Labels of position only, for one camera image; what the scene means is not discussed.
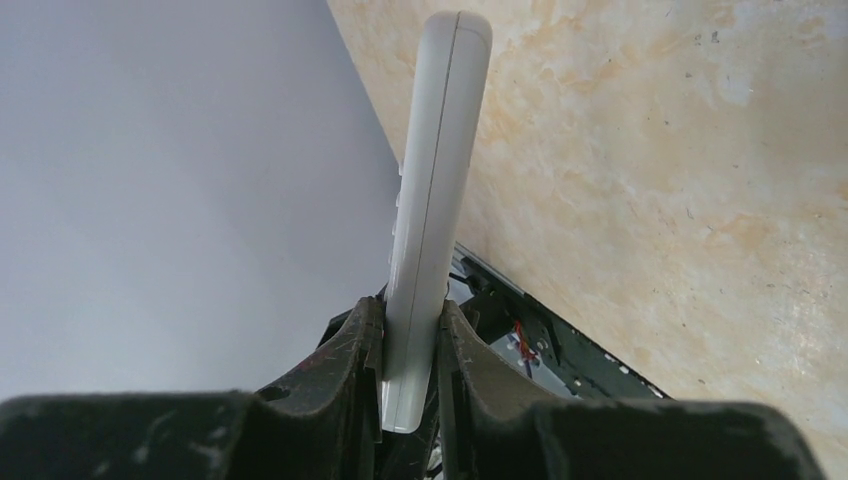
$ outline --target white wall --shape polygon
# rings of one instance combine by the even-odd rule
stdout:
[[[0,398],[273,380],[398,188],[323,1],[3,1]]]

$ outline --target beige marble surface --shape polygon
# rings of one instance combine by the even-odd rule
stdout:
[[[460,241],[678,398],[848,475],[848,2],[329,0],[396,155],[421,25],[495,41]]]

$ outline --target white remote control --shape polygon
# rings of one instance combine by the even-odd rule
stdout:
[[[383,430],[421,423],[491,48],[479,15],[424,25],[385,294]]]

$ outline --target wire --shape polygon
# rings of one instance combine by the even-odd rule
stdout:
[[[536,352],[530,349],[527,343],[527,338],[524,336],[524,329],[521,326],[521,321],[515,320],[515,336],[518,337],[518,353],[521,355],[521,361],[524,362],[524,371],[528,378],[533,378],[532,363],[536,361]]]

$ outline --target black metal frame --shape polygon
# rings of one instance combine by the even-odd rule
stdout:
[[[473,260],[475,297],[446,302],[424,419],[380,429],[384,308],[361,299],[257,394],[24,397],[0,405],[0,478],[804,478],[822,474],[775,410],[676,402]],[[488,344],[519,317],[583,400],[556,398]]]
[[[519,319],[530,345],[565,386],[583,399],[669,398],[655,384],[593,342],[531,295],[518,292],[474,259],[462,265],[475,296],[468,307],[486,310],[481,338],[491,344]],[[501,310],[503,314],[493,314]]]

